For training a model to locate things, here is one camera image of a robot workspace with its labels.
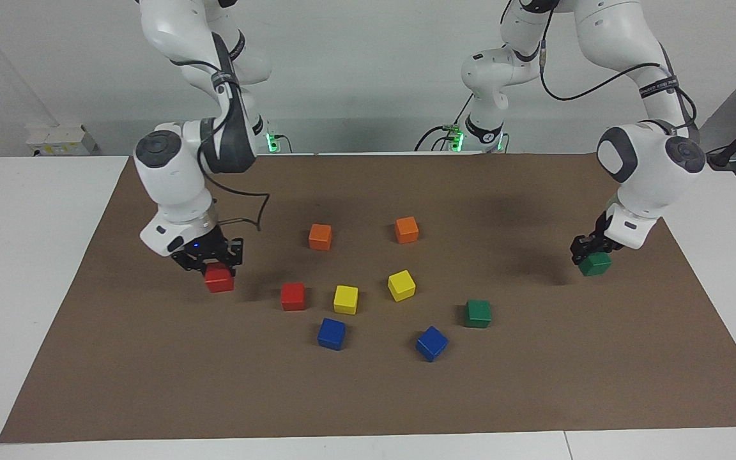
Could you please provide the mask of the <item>green wooden cube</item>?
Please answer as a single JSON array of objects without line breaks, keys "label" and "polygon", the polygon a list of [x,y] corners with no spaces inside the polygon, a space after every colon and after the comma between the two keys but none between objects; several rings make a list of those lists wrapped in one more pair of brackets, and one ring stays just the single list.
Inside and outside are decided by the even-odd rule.
[{"label": "green wooden cube", "polygon": [[611,267],[611,257],[609,253],[596,252],[588,254],[581,260],[578,269],[585,277],[595,277],[605,274]]},{"label": "green wooden cube", "polygon": [[464,310],[464,326],[487,328],[493,321],[491,304],[487,300],[468,300]]}]

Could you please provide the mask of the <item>red wooden cube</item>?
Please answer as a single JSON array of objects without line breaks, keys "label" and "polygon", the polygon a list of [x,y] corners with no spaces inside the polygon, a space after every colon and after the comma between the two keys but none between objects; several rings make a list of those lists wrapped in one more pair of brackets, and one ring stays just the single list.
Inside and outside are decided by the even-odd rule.
[{"label": "red wooden cube", "polygon": [[203,277],[205,286],[212,293],[234,290],[233,271],[221,262],[207,264]]},{"label": "red wooden cube", "polygon": [[283,311],[294,312],[306,309],[305,285],[303,282],[290,282],[282,285],[280,304]]}]

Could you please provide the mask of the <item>orange wooden cube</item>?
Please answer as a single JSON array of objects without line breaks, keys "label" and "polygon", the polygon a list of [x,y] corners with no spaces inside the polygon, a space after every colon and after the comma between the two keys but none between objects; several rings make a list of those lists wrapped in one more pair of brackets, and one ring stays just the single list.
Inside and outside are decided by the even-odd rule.
[{"label": "orange wooden cube", "polygon": [[397,243],[407,244],[417,242],[420,238],[420,228],[413,216],[398,218],[394,224]]},{"label": "orange wooden cube", "polygon": [[309,248],[318,251],[329,251],[333,241],[333,227],[329,224],[315,222],[309,230]]}]

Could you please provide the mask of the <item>brown table mat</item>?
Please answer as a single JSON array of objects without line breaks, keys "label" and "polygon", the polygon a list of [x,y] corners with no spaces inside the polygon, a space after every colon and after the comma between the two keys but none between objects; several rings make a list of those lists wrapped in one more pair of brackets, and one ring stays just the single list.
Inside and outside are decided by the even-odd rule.
[{"label": "brown table mat", "polygon": [[[261,232],[224,230],[245,239],[234,290],[141,243],[153,206],[126,166],[0,442],[736,426],[736,343],[665,222],[602,276],[572,264],[615,190],[590,155],[261,157],[217,179],[272,196]],[[405,269],[417,291],[396,302]],[[290,282],[303,311],[281,307]],[[464,326],[471,299],[487,328]],[[429,326],[450,341],[432,363]]]}]

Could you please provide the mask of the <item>yellow wooden cube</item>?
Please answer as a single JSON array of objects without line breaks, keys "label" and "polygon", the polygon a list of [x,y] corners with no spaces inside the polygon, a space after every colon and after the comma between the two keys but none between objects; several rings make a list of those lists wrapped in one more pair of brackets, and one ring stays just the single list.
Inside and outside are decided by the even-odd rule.
[{"label": "yellow wooden cube", "polygon": [[357,313],[358,295],[359,290],[356,286],[336,286],[333,311],[336,314],[355,315]]},{"label": "yellow wooden cube", "polygon": [[411,298],[417,291],[417,285],[408,270],[391,274],[387,282],[392,299],[396,302]]}]

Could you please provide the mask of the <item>blue wooden cube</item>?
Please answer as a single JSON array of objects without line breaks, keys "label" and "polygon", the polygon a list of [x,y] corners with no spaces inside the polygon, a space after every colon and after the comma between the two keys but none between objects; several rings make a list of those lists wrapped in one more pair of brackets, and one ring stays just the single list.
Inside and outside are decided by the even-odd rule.
[{"label": "blue wooden cube", "polygon": [[425,361],[432,363],[444,352],[449,343],[448,337],[437,327],[429,326],[417,337],[415,349]]},{"label": "blue wooden cube", "polygon": [[346,324],[333,318],[324,318],[319,326],[316,341],[319,346],[340,351],[346,338]]}]

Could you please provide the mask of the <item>white box with yellow labels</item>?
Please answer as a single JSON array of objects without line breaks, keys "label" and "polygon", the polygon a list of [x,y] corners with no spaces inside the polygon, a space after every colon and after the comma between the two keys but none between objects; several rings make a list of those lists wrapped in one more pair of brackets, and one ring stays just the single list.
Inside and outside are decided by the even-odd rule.
[{"label": "white box with yellow labels", "polygon": [[28,155],[100,155],[98,143],[84,125],[28,126]]}]

